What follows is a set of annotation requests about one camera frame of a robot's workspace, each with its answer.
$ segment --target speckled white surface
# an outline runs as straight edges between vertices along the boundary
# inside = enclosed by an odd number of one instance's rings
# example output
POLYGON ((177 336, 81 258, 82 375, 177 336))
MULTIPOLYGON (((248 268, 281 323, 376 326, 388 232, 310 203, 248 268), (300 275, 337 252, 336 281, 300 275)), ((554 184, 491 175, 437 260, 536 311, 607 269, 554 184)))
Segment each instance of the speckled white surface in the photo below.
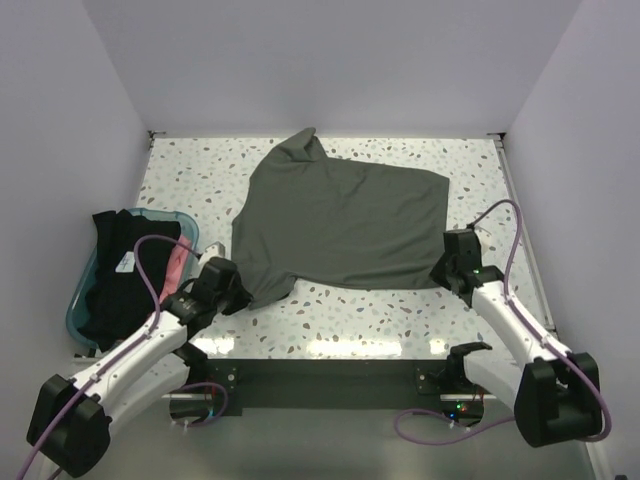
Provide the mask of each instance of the speckled white surface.
MULTIPOLYGON (((331 156, 424 168, 450 178, 447 228, 464 226, 507 187, 491 140, 322 138, 331 156)), ((200 227, 199 246, 231 245, 249 176, 280 139, 157 139, 138 206, 178 210, 200 227)), ((482 222, 490 232, 485 264, 504 268, 515 232, 512 212, 482 222)), ((542 309, 524 251, 512 285, 539 319, 542 309)), ((217 316, 194 343, 210 356, 235 358, 443 358, 449 346, 484 340, 505 348, 492 328, 444 289, 363 291, 298 281, 289 298, 231 317, 217 316)))

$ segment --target laundry basket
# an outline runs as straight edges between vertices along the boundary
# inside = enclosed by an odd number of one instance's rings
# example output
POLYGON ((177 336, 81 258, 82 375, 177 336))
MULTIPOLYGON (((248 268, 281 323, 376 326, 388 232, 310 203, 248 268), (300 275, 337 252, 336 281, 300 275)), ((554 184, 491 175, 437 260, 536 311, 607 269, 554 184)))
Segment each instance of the laundry basket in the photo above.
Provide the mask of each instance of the laundry basket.
MULTIPOLYGON (((149 220, 179 222, 182 229, 182 235, 191 241, 193 248, 197 246, 200 231, 195 220, 186 213, 162 212, 159 210, 147 210, 146 208, 131 208, 129 209, 129 212, 131 212, 132 215, 142 215, 149 220)), ((184 271, 182 272, 181 282, 188 278, 191 268, 193 267, 193 261, 194 257, 189 255, 187 262, 185 263, 184 271)), ((87 304, 84 299, 87 292, 96 282, 95 273, 97 268, 98 262, 96 260, 96 249, 94 248, 91 257, 89 258, 89 262, 82 273, 80 283, 78 283, 76 291, 73 294, 71 304, 67 309, 67 330, 71 336, 83 345, 95 349, 98 349, 98 345, 81 335, 78 332, 78 329, 89 321, 89 311, 87 310, 87 304)))

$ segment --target purple cable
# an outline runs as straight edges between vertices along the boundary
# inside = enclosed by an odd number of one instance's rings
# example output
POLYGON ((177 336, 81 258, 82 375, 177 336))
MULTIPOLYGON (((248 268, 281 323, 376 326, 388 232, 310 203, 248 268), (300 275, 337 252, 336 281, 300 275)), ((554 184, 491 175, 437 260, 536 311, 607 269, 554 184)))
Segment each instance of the purple cable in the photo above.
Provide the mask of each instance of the purple cable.
MULTIPOLYGON (((147 289, 149 290, 149 293, 151 294, 151 298, 153 299, 153 307, 154 307, 155 314, 154 314, 154 317, 153 317, 153 321, 151 322, 151 326, 149 327, 149 331, 155 330, 155 328, 158 326, 158 322, 160 321, 160 300, 159 300, 158 295, 156 294, 156 292, 155 292, 155 290, 153 288, 153 285, 151 285, 151 281, 149 280, 149 277, 147 276, 147 274, 142 269, 142 265, 140 263, 140 255, 138 253, 138 250, 140 249, 140 244, 142 244, 143 242, 145 242, 147 240, 152 240, 152 239, 164 240, 164 241, 167 241, 167 242, 174 243, 174 244, 176 244, 176 245, 178 245, 178 246, 180 246, 182 248, 185 248, 186 250, 188 250, 192 254, 194 254, 196 256, 198 255, 196 253, 196 251, 193 250, 188 245, 185 245, 184 243, 181 243, 181 242, 179 242, 177 240, 174 240, 171 237, 165 237, 164 235, 145 235, 144 237, 140 237, 138 239, 138 241, 135 243, 135 245, 133 247, 133 256, 135 258, 136 266, 138 268, 138 272, 140 273, 140 277, 142 278, 142 281, 146 285, 147 289)), ((146 338, 147 338, 146 334, 143 334, 140 337, 136 338, 133 342, 131 342, 129 345, 127 345, 127 347, 122 349, 122 351, 118 352, 118 354, 115 355, 111 360, 109 360, 107 363, 105 363, 100 368, 100 370, 98 370, 96 372, 96 376, 98 377, 98 381, 100 381, 99 380, 100 377, 102 377, 111 367, 113 367, 116 363, 118 363, 122 359, 122 357, 124 357, 131 350, 133 350, 135 347, 140 345, 140 343, 142 343, 146 338)), ((75 405, 75 403, 82 397, 82 395, 84 395, 84 392, 86 392, 89 389, 89 387, 91 387, 94 383, 96 383, 96 382, 94 382, 93 380, 88 380, 82 387, 80 387, 80 389, 76 392, 76 394, 73 397, 71 397, 71 399, 60 409, 58 414, 55 417, 53 417, 53 420, 51 420, 51 422, 49 423, 47 428, 45 428, 44 432, 42 432, 42 435, 40 435, 40 438, 38 438, 38 441, 35 443, 35 445, 31 449, 31 451, 29 452, 29 455, 27 456, 26 460, 22 464, 22 467, 20 468, 20 471, 18 472, 18 475, 16 476, 16 480, 23 480, 24 479, 24 477, 27 474, 27 471, 29 470, 29 467, 33 463, 34 459, 36 458, 36 455, 38 454, 38 452, 42 448, 42 445, 44 444, 44 442, 47 440, 49 435, 51 435, 51 432, 53 431, 53 429, 56 428, 58 423, 60 423, 60 421, 64 418, 64 416, 67 414, 67 412, 69 412, 69 410, 71 410, 71 408, 75 405)))
POLYGON ((174 390, 173 393, 186 392, 189 390, 194 390, 196 388, 202 388, 202 387, 213 387, 216 390, 221 391, 222 396, 224 397, 224 402, 222 403, 222 408, 218 410, 218 413, 216 413, 213 417, 209 417, 206 420, 203 420, 202 422, 197 422, 197 423, 191 422, 187 424, 187 427, 189 428, 204 427, 205 425, 209 425, 210 423, 215 422, 217 419, 219 419, 222 416, 224 411, 227 409, 227 405, 229 404, 229 394, 227 393, 226 388, 224 388, 222 385, 218 385, 217 383, 213 383, 213 382, 192 383, 190 385, 185 385, 183 387, 180 387, 177 390, 174 390))
MULTIPOLYGON (((516 202, 514 202, 511 199, 505 198, 503 200, 499 200, 496 203, 494 203, 493 205, 491 205, 482 215, 480 215, 478 218, 476 218, 472 223, 469 224, 470 227, 475 227, 480 221, 482 221, 487 215, 489 215, 489 213, 491 213, 496 207, 503 205, 503 204, 509 204, 513 207, 513 210, 515 212, 515 216, 516 216, 516 235, 515 238, 513 239, 513 245, 511 246, 511 251, 509 252, 509 258, 507 259, 507 265, 505 267, 505 272, 504 272, 504 285, 503 285, 503 295, 504 298, 507 301, 507 305, 509 305, 509 308, 511 308, 511 310, 513 311, 514 315, 516 317, 518 317, 518 319, 520 320, 520 322, 522 322, 522 324, 524 325, 524 327, 533 335, 533 337, 542 342, 543 340, 543 336, 540 334, 540 332, 538 332, 538 330, 536 330, 533 325, 531 324, 531 322, 529 322, 529 320, 524 316, 524 314, 520 311, 520 309, 518 308, 518 306, 513 302, 513 300, 511 299, 511 295, 509 294, 509 275, 511 273, 511 267, 513 266, 513 260, 515 258, 516 255, 516 250, 518 248, 518 243, 520 242, 520 238, 522 237, 522 212, 520 211, 520 207, 518 206, 518 204, 516 202)), ((591 437, 587 437, 587 438, 583 438, 582 441, 584 442, 599 442, 600 440, 604 440, 605 438, 607 438, 607 436, 609 436, 609 434, 611 433, 611 426, 612 426, 612 421, 611 421, 611 412, 609 411, 609 407, 607 406, 607 403, 604 400, 604 397, 602 396, 602 394, 600 393, 600 391, 596 388, 596 386, 593 384, 593 382, 591 380, 589 380, 589 378, 583 373, 581 372, 578 367, 576 367, 576 365, 571 362, 567 357, 566 357, 566 353, 562 353, 560 352, 557 348, 555 348, 553 345, 547 343, 547 342, 542 342, 542 344, 544 345, 544 347, 549 350, 551 353, 553 353, 558 360, 560 360, 562 363, 564 363, 566 365, 566 367, 568 369, 570 369, 573 373, 575 373, 578 378, 580 378, 580 380, 587 386, 587 388, 589 389, 589 391, 593 394, 593 396, 596 398, 596 400, 598 401, 598 404, 600 405, 600 409, 602 410, 602 414, 604 416, 604 427, 602 429, 602 431, 600 433, 598 433, 597 435, 591 436, 591 437)), ((457 443, 457 442, 461 442, 463 440, 466 440, 468 438, 473 437, 474 435, 477 435, 481 432, 484 432, 490 428, 496 427, 498 425, 501 425, 503 423, 506 422, 510 422, 512 421, 514 418, 513 417, 507 417, 504 418, 502 420, 497 420, 496 422, 490 423, 489 425, 486 425, 484 427, 480 427, 477 430, 475 430, 474 432, 467 434, 467 435, 463 435, 462 437, 459 437, 455 440, 450 440, 450 441, 446 441, 446 442, 428 442, 428 441, 424 441, 424 440, 420 440, 418 438, 412 437, 410 435, 407 435, 405 433, 403 433, 400 430, 399 427, 399 422, 400 419, 403 418, 406 415, 412 414, 412 413, 426 413, 427 415, 435 415, 435 416, 439 416, 442 417, 444 419, 447 419, 447 417, 440 415, 436 412, 432 412, 430 410, 421 410, 421 409, 410 409, 410 410, 405 410, 400 412, 398 415, 396 415, 394 422, 393 422, 393 427, 396 431, 396 434, 403 438, 404 440, 407 440, 409 442, 412 443, 417 443, 418 445, 429 445, 429 446, 443 446, 443 445, 451 445, 453 443, 457 443)))
MULTIPOLYGON (((411 443, 417 443, 418 445, 426 445, 429 447, 444 447, 446 445, 453 445, 454 443, 462 442, 464 440, 470 439, 471 437, 475 437, 476 435, 482 432, 486 432, 487 430, 493 427, 497 427, 498 425, 502 425, 504 423, 513 422, 515 420, 514 417, 502 418, 500 420, 496 420, 495 422, 490 423, 489 425, 485 425, 484 427, 475 428, 471 430, 469 433, 462 435, 461 437, 457 437, 452 440, 445 440, 441 442, 432 442, 429 440, 421 440, 417 437, 404 433, 403 431, 400 430, 400 420, 402 420, 402 418, 406 417, 407 415, 414 415, 416 413, 423 414, 423 415, 430 415, 432 417, 437 418, 438 420, 444 420, 446 422, 452 422, 452 420, 441 413, 434 412, 433 410, 425 410, 423 408, 410 408, 408 410, 403 410, 402 412, 400 412, 398 415, 395 416, 395 418, 393 419, 393 428, 400 438, 411 443)), ((459 425, 456 423, 454 423, 454 425, 461 428, 467 428, 464 425, 459 425)))

